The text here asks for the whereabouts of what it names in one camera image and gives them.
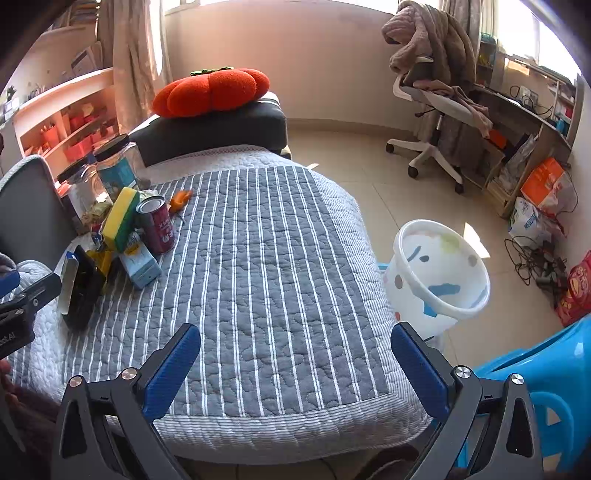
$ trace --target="window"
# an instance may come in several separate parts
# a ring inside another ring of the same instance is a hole
[[[554,70],[574,83],[580,70],[556,35],[519,0],[496,1],[496,32],[505,51],[510,55],[531,58],[538,65]]]
[[[192,4],[195,0],[162,0],[163,10],[170,10],[171,8],[178,7],[179,5]]]
[[[164,11],[170,10],[171,8],[178,7],[179,5],[192,4],[196,0],[163,0]],[[214,4],[217,2],[223,2],[226,0],[201,0],[200,5]],[[344,4],[360,5],[361,7],[372,8],[381,12],[396,13],[398,9],[397,0],[333,0],[336,2],[343,2]],[[425,5],[431,5],[432,7],[438,8],[440,0],[422,0]]]

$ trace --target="can label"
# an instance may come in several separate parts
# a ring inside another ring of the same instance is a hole
[[[162,205],[156,210],[139,214],[144,228],[146,245],[153,255],[167,252],[174,243],[173,224],[170,221],[168,207],[164,199],[162,202]]]

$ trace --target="plastic bag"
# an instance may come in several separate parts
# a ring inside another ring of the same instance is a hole
[[[511,214],[509,235],[522,247],[538,248],[551,242],[554,226],[525,198],[517,197]]]
[[[538,165],[521,187],[523,196],[550,216],[565,211],[576,200],[569,175],[552,157]]]
[[[562,325],[568,325],[591,312],[591,250],[569,273],[569,289],[562,296],[556,313]]]
[[[521,174],[525,170],[527,158],[534,151],[535,143],[537,141],[538,135],[535,137],[530,135],[525,143],[519,147],[517,152],[515,152],[515,155],[513,155],[511,159],[505,164],[505,166],[501,168],[501,172],[499,173],[499,181],[507,193],[512,193],[517,186],[517,183],[521,178]]]

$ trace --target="red snack bag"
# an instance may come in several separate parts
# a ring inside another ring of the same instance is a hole
[[[562,296],[556,313],[562,325],[576,322],[591,312],[591,250],[569,273],[569,290]]]

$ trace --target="gray chair back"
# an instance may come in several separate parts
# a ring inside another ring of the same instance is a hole
[[[32,155],[14,165],[0,180],[0,252],[53,270],[75,237],[45,160]]]

